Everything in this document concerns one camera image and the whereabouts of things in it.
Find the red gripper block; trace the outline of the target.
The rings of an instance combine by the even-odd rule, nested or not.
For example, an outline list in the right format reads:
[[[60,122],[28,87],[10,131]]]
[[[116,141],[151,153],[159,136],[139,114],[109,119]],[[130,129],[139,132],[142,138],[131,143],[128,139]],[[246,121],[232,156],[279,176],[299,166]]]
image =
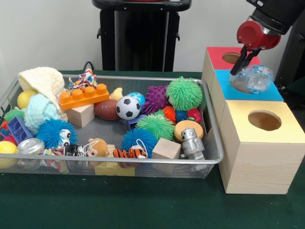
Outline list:
[[[280,35],[265,34],[262,25],[252,20],[245,21],[240,25],[236,37],[238,43],[243,44],[244,47],[241,49],[240,57],[230,71],[233,76],[249,65],[261,50],[272,49],[281,40]]]

